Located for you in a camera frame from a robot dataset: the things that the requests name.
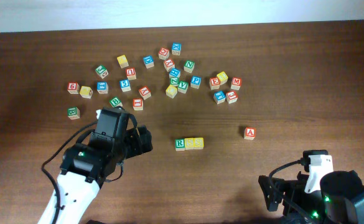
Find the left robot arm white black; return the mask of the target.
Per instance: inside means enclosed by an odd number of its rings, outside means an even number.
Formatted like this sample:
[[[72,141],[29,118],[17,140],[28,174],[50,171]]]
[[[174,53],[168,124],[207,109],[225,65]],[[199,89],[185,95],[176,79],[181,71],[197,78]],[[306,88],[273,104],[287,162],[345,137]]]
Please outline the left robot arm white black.
[[[153,149],[151,133],[121,106],[97,110],[96,121],[71,138],[73,146],[60,147],[64,154],[58,177],[42,169],[54,192],[39,223],[78,223],[117,167]]]

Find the green R block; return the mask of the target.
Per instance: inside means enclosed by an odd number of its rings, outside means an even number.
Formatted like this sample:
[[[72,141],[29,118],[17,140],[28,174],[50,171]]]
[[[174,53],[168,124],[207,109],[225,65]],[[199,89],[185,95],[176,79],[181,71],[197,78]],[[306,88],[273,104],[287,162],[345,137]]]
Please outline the green R block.
[[[176,151],[184,151],[185,150],[185,139],[176,139],[175,140],[175,150]]]

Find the yellow S block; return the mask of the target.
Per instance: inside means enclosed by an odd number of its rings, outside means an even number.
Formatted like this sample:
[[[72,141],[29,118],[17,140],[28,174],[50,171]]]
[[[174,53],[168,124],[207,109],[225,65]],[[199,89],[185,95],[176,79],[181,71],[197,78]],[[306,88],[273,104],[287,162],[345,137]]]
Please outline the yellow S block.
[[[195,148],[195,139],[194,138],[185,138],[184,144],[185,144],[185,150],[192,150]]]
[[[204,148],[204,138],[194,138],[194,149]]]

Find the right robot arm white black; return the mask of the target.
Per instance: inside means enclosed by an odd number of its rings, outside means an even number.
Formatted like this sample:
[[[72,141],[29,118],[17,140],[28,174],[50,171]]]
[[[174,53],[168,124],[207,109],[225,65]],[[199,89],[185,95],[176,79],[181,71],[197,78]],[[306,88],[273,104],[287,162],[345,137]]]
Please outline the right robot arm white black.
[[[326,150],[304,151],[296,161],[258,177],[266,208],[282,205],[281,223],[364,224],[364,184],[354,171],[334,171]]]

